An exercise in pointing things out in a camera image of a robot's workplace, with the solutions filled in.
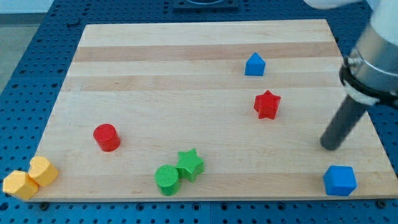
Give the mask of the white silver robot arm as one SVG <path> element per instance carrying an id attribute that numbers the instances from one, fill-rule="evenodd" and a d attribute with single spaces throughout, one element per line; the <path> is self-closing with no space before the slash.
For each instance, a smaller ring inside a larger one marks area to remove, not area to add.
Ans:
<path id="1" fill-rule="evenodd" d="M 339 72 L 346 97 L 320 137 L 327 150 L 341 146 L 369 107 L 397 108 L 397 1 L 379 1 Z"/>

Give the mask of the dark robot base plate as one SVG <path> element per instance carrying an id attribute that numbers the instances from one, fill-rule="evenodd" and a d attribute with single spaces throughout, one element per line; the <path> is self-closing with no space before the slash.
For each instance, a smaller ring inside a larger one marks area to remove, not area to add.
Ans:
<path id="1" fill-rule="evenodd" d="M 239 0 L 171 0 L 174 10 L 237 9 Z"/>

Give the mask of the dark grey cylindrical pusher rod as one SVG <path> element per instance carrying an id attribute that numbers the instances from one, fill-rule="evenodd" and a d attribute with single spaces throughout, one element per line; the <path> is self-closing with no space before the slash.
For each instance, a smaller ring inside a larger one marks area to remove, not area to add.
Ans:
<path id="1" fill-rule="evenodd" d="M 330 151 L 338 149 L 368 108 L 347 95 L 320 137 L 321 146 Z"/>

